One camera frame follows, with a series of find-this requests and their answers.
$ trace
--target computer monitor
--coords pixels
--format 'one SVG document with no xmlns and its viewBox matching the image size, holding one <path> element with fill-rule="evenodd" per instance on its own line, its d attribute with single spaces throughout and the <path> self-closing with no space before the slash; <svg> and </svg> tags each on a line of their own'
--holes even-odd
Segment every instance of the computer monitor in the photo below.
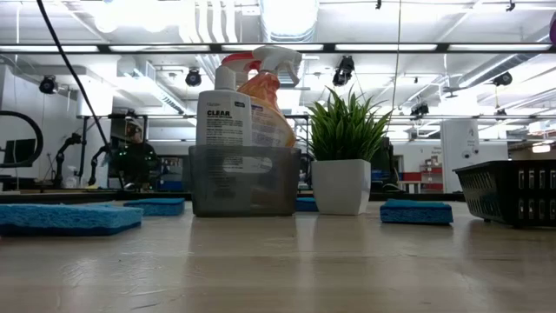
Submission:
<svg viewBox="0 0 556 313">
<path fill-rule="evenodd" d="M 6 142 L 6 149 L 3 152 L 3 162 L 4 163 L 16 163 L 27 160 L 35 152 L 36 139 L 20 139 L 20 140 L 8 140 Z M 33 164 L 29 164 L 26 167 L 33 167 Z"/>
</svg>

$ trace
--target black plastic basket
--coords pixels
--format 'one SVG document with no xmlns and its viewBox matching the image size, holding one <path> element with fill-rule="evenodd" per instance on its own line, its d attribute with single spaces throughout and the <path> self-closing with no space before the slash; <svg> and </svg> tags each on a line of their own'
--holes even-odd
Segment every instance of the black plastic basket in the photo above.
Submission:
<svg viewBox="0 0 556 313">
<path fill-rule="evenodd" d="M 491 161 L 455 172 L 474 216 L 516 227 L 556 226 L 556 160 Z"/>
</svg>

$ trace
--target clear plastic bin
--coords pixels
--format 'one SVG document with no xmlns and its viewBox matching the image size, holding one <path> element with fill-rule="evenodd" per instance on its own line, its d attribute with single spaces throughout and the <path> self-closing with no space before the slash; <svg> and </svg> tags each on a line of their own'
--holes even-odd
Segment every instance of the clear plastic bin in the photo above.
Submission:
<svg viewBox="0 0 556 313">
<path fill-rule="evenodd" d="M 296 148 L 189 147 L 196 216 L 295 213 L 301 151 Z"/>
</svg>

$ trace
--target black cable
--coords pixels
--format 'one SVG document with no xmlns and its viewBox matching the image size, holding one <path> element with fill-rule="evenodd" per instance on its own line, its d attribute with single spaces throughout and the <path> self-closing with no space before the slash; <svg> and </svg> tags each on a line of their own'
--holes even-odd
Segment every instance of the black cable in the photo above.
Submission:
<svg viewBox="0 0 556 313">
<path fill-rule="evenodd" d="M 46 27 L 49 29 L 50 35 L 52 36 L 52 39 L 54 40 L 54 43 L 56 44 L 56 47 L 58 48 L 58 52 L 60 52 L 60 56 L 62 57 L 63 62 L 66 64 L 66 67 L 68 68 L 69 72 L 71 73 L 73 78 L 76 80 L 76 83 L 77 83 L 77 86 L 79 87 L 79 90 L 83 94 L 83 99 L 85 100 L 85 103 L 89 107 L 90 114 L 93 116 L 93 119 L 95 120 L 96 127 L 98 128 L 98 132 L 100 132 L 100 134 L 101 134 L 101 138 L 103 139 L 104 145 L 108 146 L 109 144 L 108 144 L 108 141 L 106 140 L 106 136 L 104 135 L 103 128 L 101 127 L 101 124 L 99 123 L 99 119 L 96 116 L 95 111 L 93 110 L 93 106 L 90 104 L 89 97 L 87 96 L 87 92 L 85 92 L 85 88 L 83 87 L 83 84 L 81 83 L 81 80 L 79 79 L 79 76 L 76 74 L 76 71 L 73 69 L 73 66 L 71 66 L 71 63 L 70 63 L 70 60 L 68 59 L 68 56 L 66 56 L 66 53 L 63 51 L 62 44 L 60 43 L 60 40 L 58 39 L 58 35 L 54 31 L 54 27 L 52 27 L 52 23 L 50 22 L 49 16 L 46 13 L 46 9 L 44 8 L 43 0 L 36 0 L 36 4 L 38 4 L 38 8 L 41 11 L 41 14 L 43 15 L 43 19 L 44 19 L 44 22 L 46 23 Z M 109 154 L 110 154 L 110 159 L 113 160 L 114 156 L 112 155 L 112 150 L 109 150 Z M 120 187 L 123 190 L 123 179 L 122 179 L 122 175 L 120 175 L 119 172 L 118 172 L 118 180 L 120 181 Z"/>
<path fill-rule="evenodd" d="M 31 126 L 31 128 L 35 132 L 35 136 L 36 136 L 35 151 L 33 152 L 33 154 L 27 160 L 18 162 L 16 160 L 16 158 L 14 157 L 14 163 L 1 163 L 0 164 L 0 169 L 14 169 L 14 168 L 18 168 L 18 167 L 25 167 L 25 166 L 32 165 L 33 162 L 35 162 L 41 156 L 41 153 L 43 152 L 44 140 L 43 140 L 43 133 L 41 132 L 41 129 L 38 127 L 38 125 L 35 123 L 35 121 L 33 121 L 32 118 L 30 118 L 30 117 L 28 117 L 28 116 L 26 116 L 22 113 L 19 113 L 19 112 L 8 111 L 8 110 L 0 110 L 0 116 L 1 117 L 19 117 L 19 118 L 23 119 L 25 122 L 27 122 Z M 17 141 L 14 141 L 14 149 L 16 148 L 16 144 L 17 144 Z"/>
</svg>

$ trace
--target desk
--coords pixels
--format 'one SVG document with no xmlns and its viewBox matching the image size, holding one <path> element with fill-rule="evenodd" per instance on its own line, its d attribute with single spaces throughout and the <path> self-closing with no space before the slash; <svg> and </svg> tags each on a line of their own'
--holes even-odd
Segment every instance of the desk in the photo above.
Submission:
<svg viewBox="0 0 556 313">
<path fill-rule="evenodd" d="M 2 238 L 2 312 L 552 312 L 556 231 L 361 216 L 149 217 L 111 237 Z"/>
</svg>

